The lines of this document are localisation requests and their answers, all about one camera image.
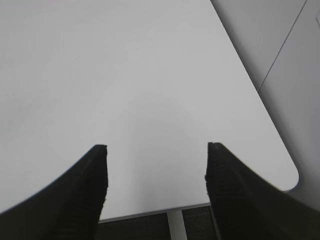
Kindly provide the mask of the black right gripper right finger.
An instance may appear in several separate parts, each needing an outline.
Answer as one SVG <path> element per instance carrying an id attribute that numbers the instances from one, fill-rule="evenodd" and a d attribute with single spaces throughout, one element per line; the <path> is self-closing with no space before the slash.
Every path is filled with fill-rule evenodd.
<path id="1" fill-rule="evenodd" d="M 318 240 L 320 213 L 275 188 L 220 142 L 207 145 L 207 194 L 222 240 Z"/>

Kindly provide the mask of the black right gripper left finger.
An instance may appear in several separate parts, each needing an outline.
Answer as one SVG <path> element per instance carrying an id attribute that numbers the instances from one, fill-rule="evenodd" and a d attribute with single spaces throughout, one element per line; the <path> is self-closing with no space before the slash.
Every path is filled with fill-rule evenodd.
<path id="1" fill-rule="evenodd" d="M 94 145 L 51 184 L 0 214 L 2 240 L 93 240 L 108 189 L 107 146 Z"/>

